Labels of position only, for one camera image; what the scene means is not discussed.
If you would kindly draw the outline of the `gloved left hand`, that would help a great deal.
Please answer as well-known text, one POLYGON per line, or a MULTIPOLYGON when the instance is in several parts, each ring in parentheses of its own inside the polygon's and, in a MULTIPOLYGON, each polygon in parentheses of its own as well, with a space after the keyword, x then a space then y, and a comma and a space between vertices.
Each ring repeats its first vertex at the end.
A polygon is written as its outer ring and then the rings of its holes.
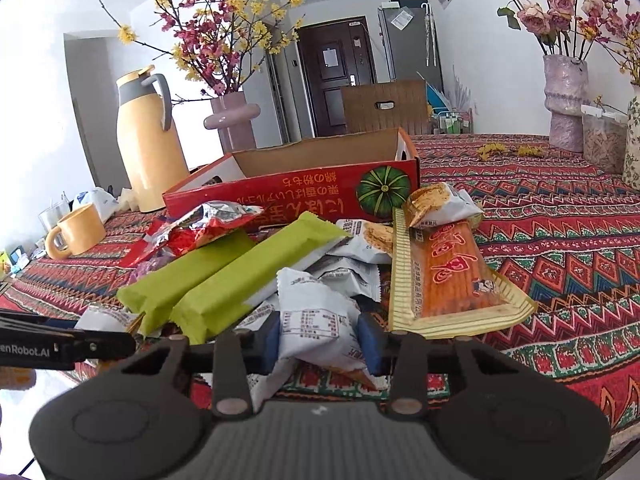
POLYGON ((1 367, 0 389, 24 391, 32 388, 37 380, 35 370, 30 368, 1 367))

